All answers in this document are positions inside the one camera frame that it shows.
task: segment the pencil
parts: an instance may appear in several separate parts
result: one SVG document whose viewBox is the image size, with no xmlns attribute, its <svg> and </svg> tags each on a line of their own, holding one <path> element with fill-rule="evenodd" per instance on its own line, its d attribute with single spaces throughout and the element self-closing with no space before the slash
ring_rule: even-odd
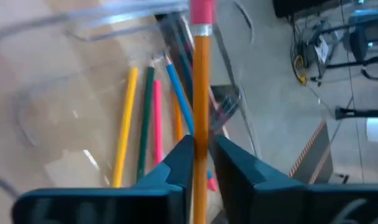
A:
<svg viewBox="0 0 378 224">
<path fill-rule="evenodd" d="M 173 105 L 175 113 L 175 143 L 178 143 L 183 138 L 183 125 L 181 109 L 179 108 L 177 96 L 173 94 Z"/>
<path fill-rule="evenodd" d="M 190 110 L 189 110 L 189 106 L 188 106 L 187 101 L 185 99 L 185 95 L 184 95 L 182 87 L 180 85 L 178 76 L 175 73 L 175 68 L 174 68 L 174 66 L 173 66 L 170 58 L 165 53 L 164 53 L 164 57 L 165 57 L 165 61 L 167 62 L 167 66 L 166 66 L 167 73 L 168 73 L 168 75 L 169 75 L 169 77 L 171 79 L 174 92 L 175 92 L 175 94 L 177 96 L 177 100 L 179 102 L 181 111 L 183 113 L 183 117 L 185 118 L 185 121 L 187 122 L 189 133 L 191 135 L 194 135 L 193 118 L 191 116 L 191 113 L 190 113 Z M 211 171 L 208 170 L 208 169 L 207 169 L 207 176 L 205 176 L 205 179 L 208 180 L 207 181 L 208 188 L 210 190 L 212 190 L 212 191 L 216 191 L 215 180 L 214 180 L 214 178 L 213 178 L 213 176 L 211 174 Z"/>
<path fill-rule="evenodd" d="M 196 224 L 206 223 L 207 212 L 207 153 L 210 87 L 210 36 L 214 22 L 213 0 L 190 0 L 190 18 L 195 36 L 193 54 L 193 111 L 195 117 L 194 211 Z"/>
<path fill-rule="evenodd" d="M 152 60 L 149 66 L 147 67 L 145 99 L 144 99 L 144 115 L 142 119 L 141 140 L 139 144 L 137 182 L 140 178 L 144 176 L 144 172 L 145 172 L 147 136 L 148 136 L 148 130 L 149 130 L 150 102 L 152 101 L 152 94 L 153 94 L 153 79 L 154 79 L 154 61 Z"/>
<path fill-rule="evenodd" d="M 162 84 L 154 80 L 154 120 L 155 120 L 155 165 L 163 160 L 162 136 Z"/>
<path fill-rule="evenodd" d="M 124 172 L 124 160 L 127 152 L 127 140 L 131 122 L 132 107 L 134 105 L 135 90 L 138 78 L 138 68 L 132 67 L 128 77 L 126 101 L 122 110 L 124 111 L 121 124 L 116 161 L 114 163 L 112 187 L 121 187 L 122 175 Z"/>
</svg>

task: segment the floor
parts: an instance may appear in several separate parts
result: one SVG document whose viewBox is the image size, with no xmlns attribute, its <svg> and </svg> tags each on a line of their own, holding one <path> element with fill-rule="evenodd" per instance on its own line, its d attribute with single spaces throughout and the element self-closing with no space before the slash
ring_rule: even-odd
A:
<svg viewBox="0 0 378 224">
<path fill-rule="evenodd" d="M 336 121 L 331 115 L 336 106 L 378 109 L 378 82 L 359 76 L 360 68 L 352 67 L 350 71 L 348 68 L 330 70 L 320 87 L 314 83 L 300 86 L 290 66 L 291 27 L 275 17 L 270 0 L 241 0 L 240 3 L 254 26 L 252 45 L 251 33 L 238 10 L 233 7 L 221 10 L 218 22 L 228 27 L 222 29 L 223 35 L 235 63 L 237 79 L 247 96 L 257 150 L 263 161 L 287 174 L 320 121 L 326 119 L 334 171 L 349 174 L 349 183 L 378 183 L 378 143 L 367 141 L 366 120 Z M 351 10 L 353 7 L 345 6 L 344 14 L 348 16 Z M 339 8 L 325 14 L 332 25 L 342 23 Z M 347 53 L 341 46 L 333 62 L 346 61 Z M 378 66 L 371 70 L 378 72 Z M 312 74 L 316 74 L 315 67 L 309 76 Z"/>
</svg>

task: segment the table surface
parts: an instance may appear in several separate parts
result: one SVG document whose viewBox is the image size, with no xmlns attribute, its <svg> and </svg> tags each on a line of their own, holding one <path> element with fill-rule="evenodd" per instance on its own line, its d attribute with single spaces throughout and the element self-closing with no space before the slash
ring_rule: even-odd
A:
<svg viewBox="0 0 378 224">
<path fill-rule="evenodd" d="M 0 27 L 102 3 L 0 1 Z M 96 32 L 152 23 L 154 17 L 145 17 Z M 136 66 L 139 76 L 122 181 L 124 187 L 134 184 L 146 66 L 152 52 L 164 47 L 159 32 L 88 43 L 66 37 L 60 27 L 25 31 L 0 41 L 0 177 L 19 192 L 40 187 L 108 187 L 127 75 L 130 66 Z M 168 153 L 175 142 L 172 87 L 163 60 L 156 61 L 155 79 L 162 82 L 163 147 Z M 151 119 L 146 172 L 154 166 L 153 126 Z M 240 113 L 226 126 L 228 132 L 244 129 Z M 249 146 L 248 137 L 236 135 L 242 147 Z M 209 191 L 208 197 L 210 220 L 221 209 L 221 199 L 218 192 Z M 7 222 L 12 202 L 0 190 L 0 223 Z"/>
</svg>

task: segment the striped strip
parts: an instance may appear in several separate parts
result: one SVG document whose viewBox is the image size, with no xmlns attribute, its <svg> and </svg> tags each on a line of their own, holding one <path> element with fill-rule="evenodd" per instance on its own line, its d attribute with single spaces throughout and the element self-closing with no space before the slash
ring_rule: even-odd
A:
<svg viewBox="0 0 378 224">
<path fill-rule="evenodd" d="M 291 168 L 290 172 L 288 173 L 288 176 L 291 178 L 294 176 L 294 174 L 296 173 L 297 169 L 298 169 L 298 166 L 300 166 L 303 158 L 305 158 L 305 156 L 307 155 L 307 153 L 309 152 L 309 149 L 311 148 L 313 142 L 315 142 L 315 139 L 316 137 L 318 137 L 320 131 L 322 130 L 322 128 L 326 125 L 326 120 L 323 120 L 321 121 L 321 123 L 319 124 L 318 128 L 316 129 L 316 131 L 313 133 L 312 137 L 309 139 L 308 143 L 306 144 L 306 146 L 303 148 L 300 156 L 297 158 L 297 160 L 295 161 L 294 163 L 294 166 Z"/>
<path fill-rule="evenodd" d="M 315 180 L 316 180 L 316 178 L 318 178 L 319 173 L 320 173 L 321 169 L 323 168 L 323 165 L 325 164 L 326 159 L 327 159 L 329 154 L 330 154 L 330 146 L 327 146 L 325 153 L 323 153 L 323 156 L 320 159 L 318 166 L 316 167 L 315 171 L 312 174 L 311 179 L 309 180 L 309 184 L 315 183 Z"/>
</svg>

